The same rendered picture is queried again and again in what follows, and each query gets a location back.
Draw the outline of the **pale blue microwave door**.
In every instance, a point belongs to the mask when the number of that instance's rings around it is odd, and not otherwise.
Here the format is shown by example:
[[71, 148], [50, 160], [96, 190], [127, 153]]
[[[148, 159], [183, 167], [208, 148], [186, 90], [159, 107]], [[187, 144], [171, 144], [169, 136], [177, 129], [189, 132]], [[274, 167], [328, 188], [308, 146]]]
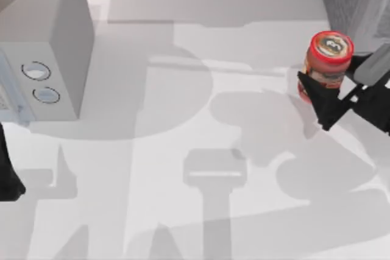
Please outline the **pale blue microwave door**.
[[34, 120], [34, 114], [12, 67], [0, 49], [0, 122], [12, 122], [28, 127]]

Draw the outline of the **large microwave knob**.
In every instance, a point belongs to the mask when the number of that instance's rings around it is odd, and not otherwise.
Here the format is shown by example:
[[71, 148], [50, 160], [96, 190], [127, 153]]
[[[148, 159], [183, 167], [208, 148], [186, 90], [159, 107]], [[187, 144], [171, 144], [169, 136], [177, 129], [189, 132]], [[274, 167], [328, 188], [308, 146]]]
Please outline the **large microwave knob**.
[[50, 78], [51, 70], [44, 63], [32, 61], [21, 65], [21, 72], [29, 79], [35, 81], [44, 81]]

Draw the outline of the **red lidded jar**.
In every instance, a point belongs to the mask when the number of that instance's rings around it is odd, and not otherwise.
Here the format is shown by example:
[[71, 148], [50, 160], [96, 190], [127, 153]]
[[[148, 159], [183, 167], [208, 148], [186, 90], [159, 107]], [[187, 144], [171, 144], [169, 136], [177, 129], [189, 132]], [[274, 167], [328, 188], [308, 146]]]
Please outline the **red lidded jar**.
[[326, 88], [340, 89], [353, 53], [349, 36], [334, 30], [318, 32], [311, 38], [301, 73]]

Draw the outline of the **small microwave knob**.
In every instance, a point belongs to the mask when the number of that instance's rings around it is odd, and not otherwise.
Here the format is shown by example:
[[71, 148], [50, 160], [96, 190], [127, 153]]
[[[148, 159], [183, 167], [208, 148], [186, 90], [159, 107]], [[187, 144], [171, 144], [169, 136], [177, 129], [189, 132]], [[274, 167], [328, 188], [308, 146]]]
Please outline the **small microwave knob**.
[[37, 101], [44, 104], [56, 104], [60, 100], [60, 93], [50, 87], [34, 89], [32, 95]]

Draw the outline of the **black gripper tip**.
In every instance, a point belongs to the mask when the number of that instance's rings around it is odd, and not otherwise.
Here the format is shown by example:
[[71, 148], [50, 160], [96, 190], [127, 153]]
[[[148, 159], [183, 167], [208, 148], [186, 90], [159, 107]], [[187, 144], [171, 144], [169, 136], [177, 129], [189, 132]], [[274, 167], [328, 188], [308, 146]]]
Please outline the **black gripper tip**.
[[26, 187], [10, 160], [4, 128], [0, 123], [0, 202], [15, 202], [25, 193]]

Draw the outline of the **pale microwave oven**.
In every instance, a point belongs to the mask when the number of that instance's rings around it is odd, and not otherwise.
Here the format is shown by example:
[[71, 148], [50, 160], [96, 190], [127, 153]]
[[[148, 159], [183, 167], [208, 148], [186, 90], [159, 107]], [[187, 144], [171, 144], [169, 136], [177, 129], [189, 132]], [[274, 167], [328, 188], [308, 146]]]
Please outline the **pale microwave oven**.
[[[87, 0], [0, 0], [0, 49], [30, 105], [33, 122], [79, 117], [93, 45]], [[21, 65], [32, 61], [48, 66], [50, 78], [27, 78]], [[34, 89], [44, 87], [60, 93], [56, 104], [33, 97]]]

